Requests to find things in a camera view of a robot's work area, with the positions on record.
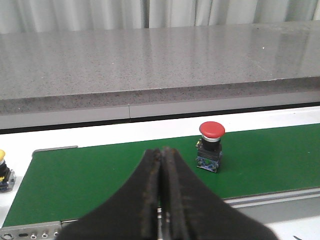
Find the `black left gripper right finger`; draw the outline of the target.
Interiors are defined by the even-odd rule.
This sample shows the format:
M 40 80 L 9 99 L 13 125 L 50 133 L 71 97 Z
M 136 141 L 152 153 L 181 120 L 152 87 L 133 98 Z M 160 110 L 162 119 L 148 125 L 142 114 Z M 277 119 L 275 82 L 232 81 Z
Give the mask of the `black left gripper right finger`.
M 275 240 L 262 223 L 214 194 L 175 148 L 162 151 L 160 199 L 165 233 L 172 240 Z

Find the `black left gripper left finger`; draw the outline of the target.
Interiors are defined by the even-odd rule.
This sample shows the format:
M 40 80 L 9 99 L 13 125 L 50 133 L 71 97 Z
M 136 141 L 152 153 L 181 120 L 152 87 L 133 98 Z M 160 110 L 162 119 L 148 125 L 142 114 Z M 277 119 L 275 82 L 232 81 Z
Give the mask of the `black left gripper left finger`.
M 62 228 L 59 240 L 156 240 L 161 152 L 148 149 L 106 202 Z

